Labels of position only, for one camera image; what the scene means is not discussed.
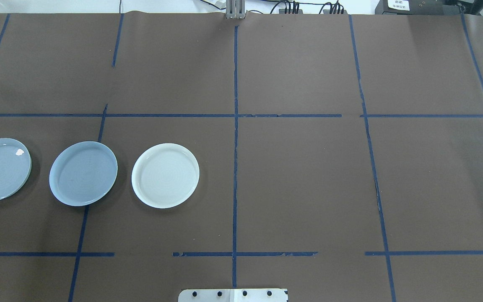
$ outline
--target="brown table surface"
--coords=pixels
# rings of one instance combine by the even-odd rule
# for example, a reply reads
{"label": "brown table surface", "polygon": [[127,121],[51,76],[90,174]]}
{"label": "brown table surface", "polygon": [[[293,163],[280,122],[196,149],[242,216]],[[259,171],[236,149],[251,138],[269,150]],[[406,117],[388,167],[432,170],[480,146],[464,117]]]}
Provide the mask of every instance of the brown table surface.
{"label": "brown table surface", "polygon": [[[52,163],[100,133],[113,189],[60,203]],[[483,17],[0,15],[2,137],[33,168],[0,302],[483,301]],[[130,181],[159,143],[201,168],[167,210]]]}

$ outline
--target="metal bracket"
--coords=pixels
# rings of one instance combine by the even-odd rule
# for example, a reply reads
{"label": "metal bracket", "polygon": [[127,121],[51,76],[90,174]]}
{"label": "metal bracket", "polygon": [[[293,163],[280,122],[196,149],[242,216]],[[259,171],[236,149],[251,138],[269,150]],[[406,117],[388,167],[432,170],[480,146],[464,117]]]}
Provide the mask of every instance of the metal bracket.
{"label": "metal bracket", "polygon": [[226,18],[244,19],[245,0],[226,0]]}
{"label": "metal bracket", "polygon": [[286,289],[183,290],[178,302],[288,302]]}

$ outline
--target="white label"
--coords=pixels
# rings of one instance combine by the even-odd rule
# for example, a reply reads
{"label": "white label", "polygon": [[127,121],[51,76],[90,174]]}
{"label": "white label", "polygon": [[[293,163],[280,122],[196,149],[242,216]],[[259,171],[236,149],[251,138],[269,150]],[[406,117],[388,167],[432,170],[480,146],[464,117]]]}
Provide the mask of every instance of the white label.
{"label": "white label", "polygon": [[408,11],[409,1],[408,0],[387,0],[389,8],[394,8],[395,10]]}

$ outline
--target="black device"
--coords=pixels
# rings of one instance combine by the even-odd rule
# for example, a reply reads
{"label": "black device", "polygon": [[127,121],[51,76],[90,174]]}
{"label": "black device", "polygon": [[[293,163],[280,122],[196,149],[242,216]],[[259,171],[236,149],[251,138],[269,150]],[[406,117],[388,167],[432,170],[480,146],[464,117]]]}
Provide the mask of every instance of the black device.
{"label": "black device", "polygon": [[460,8],[443,0],[379,0],[376,15],[459,15]]}

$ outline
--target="black cable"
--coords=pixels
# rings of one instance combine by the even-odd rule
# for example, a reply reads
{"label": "black cable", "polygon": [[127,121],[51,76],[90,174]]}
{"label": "black cable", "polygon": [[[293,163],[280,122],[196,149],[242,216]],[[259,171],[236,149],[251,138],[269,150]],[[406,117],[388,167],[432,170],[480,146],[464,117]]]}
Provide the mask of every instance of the black cable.
{"label": "black cable", "polygon": [[[282,2],[279,0],[260,0],[263,2]],[[322,3],[305,3],[305,2],[298,2],[299,4],[308,4],[308,5],[323,5]]]}
{"label": "black cable", "polygon": [[320,14],[321,14],[321,13],[324,11],[324,7],[325,7],[326,5],[328,5],[328,4],[331,6],[331,8],[330,8],[330,9],[331,9],[331,10],[333,10],[333,3],[331,3],[331,2],[326,2],[324,5],[322,5],[322,8],[320,8],[320,12],[318,13],[318,15],[320,15]]}
{"label": "black cable", "polygon": [[277,7],[277,5],[281,4],[281,3],[284,3],[284,13],[286,13],[286,10],[287,10],[287,6],[286,4],[288,4],[288,10],[290,10],[290,2],[288,0],[280,0],[279,2],[277,2],[273,8],[272,8],[272,11],[270,13],[273,13],[273,11],[275,10],[275,8]]}
{"label": "black cable", "polygon": [[208,1],[205,1],[205,0],[199,0],[199,1],[200,1],[200,2],[204,2],[204,3],[206,3],[206,4],[210,4],[211,6],[213,6],[213,7],[217,8],[218,10],[226,10],[226,8],[220,8],[220,7],[216,6],[215,4],[210,3],[210,2],[208,2]]}

